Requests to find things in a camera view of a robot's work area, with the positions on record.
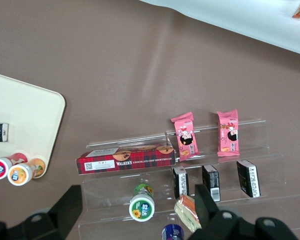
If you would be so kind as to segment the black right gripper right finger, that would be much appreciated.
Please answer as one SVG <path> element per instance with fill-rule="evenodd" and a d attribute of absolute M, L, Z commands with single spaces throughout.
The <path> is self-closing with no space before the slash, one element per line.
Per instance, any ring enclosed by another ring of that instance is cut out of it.
<path fill-rule="evenodd" d="M 229 210 L 220 210 L 207 187 L 195 186 L 195 212 L 201 228 L 190 240 L 243 240 L 240 233 L 240 218 Z"/>

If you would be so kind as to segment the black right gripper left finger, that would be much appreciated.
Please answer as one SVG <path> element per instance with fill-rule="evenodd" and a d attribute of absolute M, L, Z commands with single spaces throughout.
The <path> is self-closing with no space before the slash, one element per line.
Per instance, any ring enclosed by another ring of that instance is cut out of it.
<path fill-rule="evenodd" d="M 22 223 L 24 239 L 64 240 L 82 211 L 82 187 L 72 185 L 50 210 L 35 213 Z"/>

